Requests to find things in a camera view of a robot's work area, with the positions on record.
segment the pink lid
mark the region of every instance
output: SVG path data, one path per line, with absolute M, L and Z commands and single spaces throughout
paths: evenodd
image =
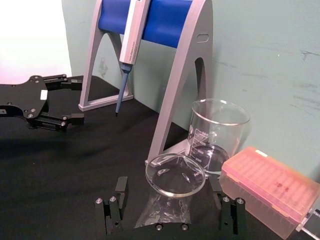
M 320 184 L 253 147 L 227 160 L 222 171 L 297 223 L 301 223 L 320 194 Z

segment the screw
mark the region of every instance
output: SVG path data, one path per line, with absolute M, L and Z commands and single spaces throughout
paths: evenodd
M 187 230 L 189 229 L 189 226 L 188 226 L 187 224 L 183 223 L 183 224 L 181 225 L 181 229 L 182 229 L 183 231 L 187 231 Z
M 117 198 L 115 196 L 110 197 L 109 201 L 110 202 L 115 202 L 117 200 Z
M 230 202 L 230 198 L 227 197 L 227 196 L 224 196 L 222 199 L 223 199 L 223 201 L 225 201 L 226 203 Z
M 236 201 L 238 204 L 243 204 L 245 202 L 242 198 L 238 198 Z
M 161 231 L 163 228 L 164 228 L 164 227 L 163 227 L 161 224 L 155 225 L 155 229 L 156 229 L 157 231 Z
M 97 198 L 96 200 L 95 200 L 95 203 L 96 204 L 100 204 L 100 203 L 102 203 L 102 198 L 101 197 L 99 197 L 99 198 Z

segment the pipette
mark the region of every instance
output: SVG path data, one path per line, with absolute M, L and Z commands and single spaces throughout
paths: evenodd
M 124 96 L 129 73 L 136 62 L 137 54 L 144 32 L 148 9 L 151 0 L 131 0 L 126 20 L 122 48 L 119 61 L 122 62 L 123 71 L 122 84 L 116 103 L 115 115 L 118 115 L 120 105 Z

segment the white wall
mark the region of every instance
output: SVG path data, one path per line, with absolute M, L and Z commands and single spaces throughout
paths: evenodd
M 0 0 L 0 84 L 62 73 L 71 75 L 61 1 Z
M 84 73 L 94 0 L 62 0 L 72 72 Z M 215 0 L 213 97 L 251 113 L 245 146 L 259 148 L 320 181 L 320 1 Z M 134 69 L 136 99 L 159 110 L 175 50 L 141 44 Z M 94 74 L 119 86 L 115 55 L 105 38 Z M 188 128 L 196 98 L 192 72 L 177 124 Z

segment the black bracket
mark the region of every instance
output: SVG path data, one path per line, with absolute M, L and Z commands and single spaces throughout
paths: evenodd
M 226 240 L 238 236 L 237 239 L 247 239 L 246 202 L 242 198 L 232 200 L 221 193 L 221 212 L 219 230 Z
M 83 125 L 83 113 L 63 116 L 48 114 L 48 92 L 61 89 L 80 91 L 82 80 L 72 79 L 65 74 L 45 77 L 34 75 L 22 84 L 0 84 L 0 117 L 24 119 L 31 129 L 64 132 L 69 124 Z
M 94 201 L 97 240 L 105 240 L 107 235 L 123 231 L 121 221 L 124 219 L 128 194 L 128 177 L 121 176 L 108 201 L 105 202 L 101 197 Z

